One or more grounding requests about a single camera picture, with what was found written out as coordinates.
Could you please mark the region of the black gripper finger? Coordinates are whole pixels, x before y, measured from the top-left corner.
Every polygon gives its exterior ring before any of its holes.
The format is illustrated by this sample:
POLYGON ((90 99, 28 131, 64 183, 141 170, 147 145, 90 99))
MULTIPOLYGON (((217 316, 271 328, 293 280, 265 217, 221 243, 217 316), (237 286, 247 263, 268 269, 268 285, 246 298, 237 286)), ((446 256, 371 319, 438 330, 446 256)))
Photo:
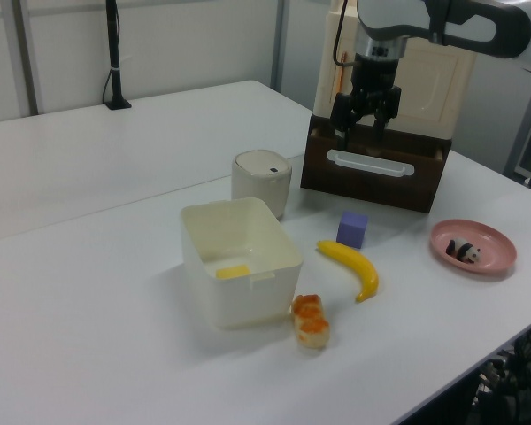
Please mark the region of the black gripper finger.
POLYGON ((383 137, 385 127, 390 120, 397 116, 401 94, 402 90, 397 86, 393 86, 374 95, 373 128, 376 138, 383 137))
POLYGON ((356 125, 358 120, 355 97, 342 92, 337 93, 330 115, 330 123, 334 129, 337 149, 339 151, 347 150, 350 130, 356 125))

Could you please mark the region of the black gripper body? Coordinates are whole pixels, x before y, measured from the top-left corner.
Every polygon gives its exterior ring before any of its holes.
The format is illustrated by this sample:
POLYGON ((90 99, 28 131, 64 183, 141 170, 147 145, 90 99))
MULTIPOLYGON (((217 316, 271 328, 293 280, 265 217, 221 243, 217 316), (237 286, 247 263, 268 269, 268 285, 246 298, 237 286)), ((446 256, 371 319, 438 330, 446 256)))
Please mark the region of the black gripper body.
POLYGON ((359 120, 373 116, 374 95, 395 85, 398 60, 373 60, 356 56, 358 65, 353 67, 351 95, 356 99, 359 120))

